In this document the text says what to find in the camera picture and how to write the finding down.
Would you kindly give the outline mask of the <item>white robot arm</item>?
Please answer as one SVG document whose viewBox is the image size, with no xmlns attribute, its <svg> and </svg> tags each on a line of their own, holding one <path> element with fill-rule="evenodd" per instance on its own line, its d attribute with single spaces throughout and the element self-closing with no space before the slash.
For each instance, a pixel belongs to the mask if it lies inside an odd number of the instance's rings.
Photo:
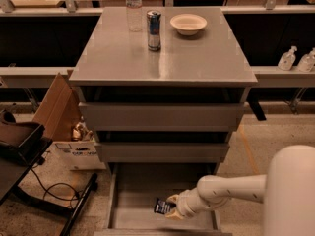
<svg viewBox="0 0 315 236">
<path fill-rule="evenodd" d="M 281 149 L 263 175 L 206 175 L 194 189 L 167 199 L 175 207 L 166 217 L 192 218 L 222 207 L 232 198 L 263 205 L 263 236 L 315 236 L 315 147 Z"/>
</svg>

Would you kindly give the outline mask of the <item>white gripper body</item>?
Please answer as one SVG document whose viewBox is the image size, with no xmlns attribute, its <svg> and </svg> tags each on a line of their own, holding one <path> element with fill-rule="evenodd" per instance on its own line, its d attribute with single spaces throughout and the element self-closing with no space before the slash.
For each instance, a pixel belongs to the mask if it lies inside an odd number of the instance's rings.
<svg viewBox="0 0 315 236">
<path fill-rule="evenodd" d="M 194 188 L 179 194 L 176 209 L 184 218 L 192 218 L 206 209 L 206 203 L 200 197 L 197 189 Z"/>
</svg>

